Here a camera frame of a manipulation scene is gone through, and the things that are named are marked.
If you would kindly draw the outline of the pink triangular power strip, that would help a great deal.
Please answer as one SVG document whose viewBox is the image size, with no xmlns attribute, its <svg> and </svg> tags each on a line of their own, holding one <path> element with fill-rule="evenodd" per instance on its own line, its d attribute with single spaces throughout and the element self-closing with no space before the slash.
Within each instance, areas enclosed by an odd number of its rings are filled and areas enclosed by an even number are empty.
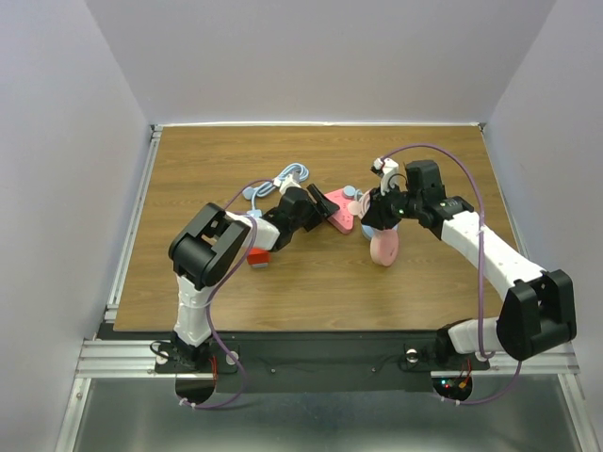
<svg viewBox="0 0 603 452">
<path fill-rule="evenodd" d="M 340 207 L 337 213 L 328 218 L 329 223 L 340 233 L 350 234 L 353 229 L 354 215 L 350 213 L 349 204 L 352 201 L 358 201 L 362 196 L 362 191 L 354 186 L 344 186 L 326 193 L 325 196 Z"/>
</svg>

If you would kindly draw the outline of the pink round socket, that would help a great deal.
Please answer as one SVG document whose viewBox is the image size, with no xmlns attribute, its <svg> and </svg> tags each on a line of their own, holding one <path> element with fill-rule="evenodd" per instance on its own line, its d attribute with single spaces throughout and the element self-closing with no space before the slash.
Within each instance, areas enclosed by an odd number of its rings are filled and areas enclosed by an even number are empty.
<svg viewBox="0 0 603 452">
<path fill-rule="evenodd" d="M 375 230 L 370 239 L 370 257 L 379 266 L 392 266 L 399 252 L 399 235 L 394 229 Z"/>
</svg>

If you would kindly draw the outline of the red cube socket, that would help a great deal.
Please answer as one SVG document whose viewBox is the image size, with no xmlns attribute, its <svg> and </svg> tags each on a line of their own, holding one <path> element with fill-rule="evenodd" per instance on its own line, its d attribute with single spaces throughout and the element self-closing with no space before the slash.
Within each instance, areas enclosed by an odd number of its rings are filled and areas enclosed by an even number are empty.
<svg viewBox="0 0 603 452">
<path fill-rule="evenodd" d="M 270 253 L 267 250 L 253 248 L 247 255 L 247 263 L 251 267 L 267 266 L 270 261 Z"/>
</svg>

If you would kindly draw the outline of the blue round socket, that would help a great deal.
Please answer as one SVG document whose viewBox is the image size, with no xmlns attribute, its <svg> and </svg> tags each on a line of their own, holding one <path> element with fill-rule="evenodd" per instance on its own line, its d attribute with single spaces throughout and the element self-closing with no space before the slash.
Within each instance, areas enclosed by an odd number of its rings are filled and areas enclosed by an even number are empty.
<svg viewBox="0 0 603 452">
<path fill-rule="evenodd" d="M 362 224 L 361 227 L 362 227 L 363 237 L 366 238 L 367 240 L 372 240 L 373 238 L 386 238 L 386 237 L 395 236 L 398 234 L 398 226 L 397 225 L 395 225 L 391 229 L 384 229 L 384 230 L 375 229 L 375 228 L 365 225 L 365 224 Z"/>
</svg>

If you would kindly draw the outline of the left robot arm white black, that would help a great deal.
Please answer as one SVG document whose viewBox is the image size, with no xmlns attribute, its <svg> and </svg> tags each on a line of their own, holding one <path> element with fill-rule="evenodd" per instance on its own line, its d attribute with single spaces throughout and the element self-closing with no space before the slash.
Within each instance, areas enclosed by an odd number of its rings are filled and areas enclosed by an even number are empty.
<svg viewBox="0 0 603 452">
<path fill-rule="evenodd" d="M 258 218 L 210 202 L 171 242 L 168 255 L 178 284 L 171 357 L 187 370 L 201 370 L 209 362 L 211 301 L 236 271 L 239 252 L 281 250 L 299 229 L 309 232 L 340 210 L 313 184 L 293 183 L 280 192 L 278 204 Z"/>
</svg>

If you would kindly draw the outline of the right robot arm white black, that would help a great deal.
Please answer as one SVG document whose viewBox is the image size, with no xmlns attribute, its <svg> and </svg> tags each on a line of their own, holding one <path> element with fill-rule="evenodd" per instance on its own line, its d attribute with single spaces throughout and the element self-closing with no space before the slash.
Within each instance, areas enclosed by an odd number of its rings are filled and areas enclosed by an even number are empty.
<svg viewBox="0 0 603 452">
<path fill-rule="evenodd" d="M 413 219 L 457 250 L 502 300 L 496 317 L 458 321 L 439 331 L 441 339 L 433 345 L 439 364 L 454 367 L 467 354 L 486 361 L 497 352 L 523 362 L 576 338 L 569 275 L 534 264 L 488 228 L 466 200 L 448 196 L 434 161 L 400 167 L 381 157 L 371 170 L 381 181 L 361 197 L 359 218 L 372 232 L 370 255 L 375 264 L 391 266 L 396 261 L 396 228 L 402 220 Z"/>
</svg>

